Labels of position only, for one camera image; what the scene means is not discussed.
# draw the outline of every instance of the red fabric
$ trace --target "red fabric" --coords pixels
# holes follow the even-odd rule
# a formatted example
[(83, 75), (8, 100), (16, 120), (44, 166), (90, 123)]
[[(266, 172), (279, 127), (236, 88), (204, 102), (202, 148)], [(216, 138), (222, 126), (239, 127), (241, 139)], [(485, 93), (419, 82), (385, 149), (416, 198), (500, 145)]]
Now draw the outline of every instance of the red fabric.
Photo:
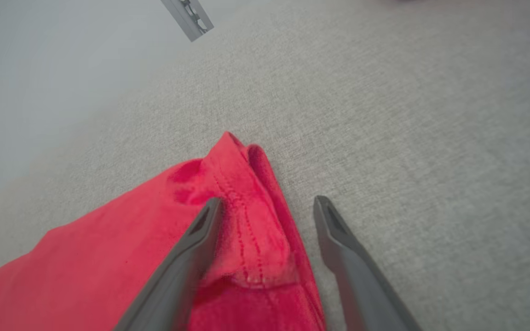
[(226, 133), (0, 268), (0, 330), (110, 330), (211, 197), (225, 202), (190, 330), (323, 330), (310, 264), (265, 153)]

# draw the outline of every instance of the folded red garment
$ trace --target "folded red garment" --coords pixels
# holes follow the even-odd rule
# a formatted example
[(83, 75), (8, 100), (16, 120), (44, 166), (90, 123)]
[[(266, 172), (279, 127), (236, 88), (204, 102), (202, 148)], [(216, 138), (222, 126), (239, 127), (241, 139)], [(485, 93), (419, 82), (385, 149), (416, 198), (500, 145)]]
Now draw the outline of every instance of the folded red garment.
[(257, 145), (225, 133), (0, 268), (0, 330), (111, 330), (211, 197), (225, 203), (189, 330), (324, 330), (300, 235)]

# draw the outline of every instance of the red object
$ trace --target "red object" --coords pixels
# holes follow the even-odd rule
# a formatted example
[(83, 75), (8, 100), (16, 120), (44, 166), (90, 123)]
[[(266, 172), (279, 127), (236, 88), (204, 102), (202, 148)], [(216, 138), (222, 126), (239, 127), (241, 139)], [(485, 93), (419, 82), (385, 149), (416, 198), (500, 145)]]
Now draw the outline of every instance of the red object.
[(189, 330), (324, 330), (310, 264), (265, 153), (225, 133), (0, 268), (0, 330), (111, 330), (211, 197), (216, 258)]

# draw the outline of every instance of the gray floor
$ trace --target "gray floor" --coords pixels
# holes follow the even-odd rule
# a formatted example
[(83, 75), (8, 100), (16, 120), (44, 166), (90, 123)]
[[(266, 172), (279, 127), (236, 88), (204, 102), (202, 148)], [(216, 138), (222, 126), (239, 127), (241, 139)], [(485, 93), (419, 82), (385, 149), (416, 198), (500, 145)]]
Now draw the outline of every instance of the gray floor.
[(267, 153), (345, 328), (328, 195), (425, 330), (530, 330), (530, 0), (272, 0), (0, 193), (0, 265), (224, 130)]

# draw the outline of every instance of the dark object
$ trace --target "dark object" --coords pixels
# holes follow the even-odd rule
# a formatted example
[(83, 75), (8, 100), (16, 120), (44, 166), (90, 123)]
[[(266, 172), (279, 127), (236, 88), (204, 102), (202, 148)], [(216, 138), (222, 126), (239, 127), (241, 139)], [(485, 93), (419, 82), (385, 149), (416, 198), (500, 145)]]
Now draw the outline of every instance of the dark object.
[(185, 329), (197, 283), (214, 258), (221, 203), (210, 199), (156, 268), (114, 331)]
[(314, 220), (322, 259), (339, 285), (347, 329), (420, 331), (327, 197), (319, 195), (314, 199)]

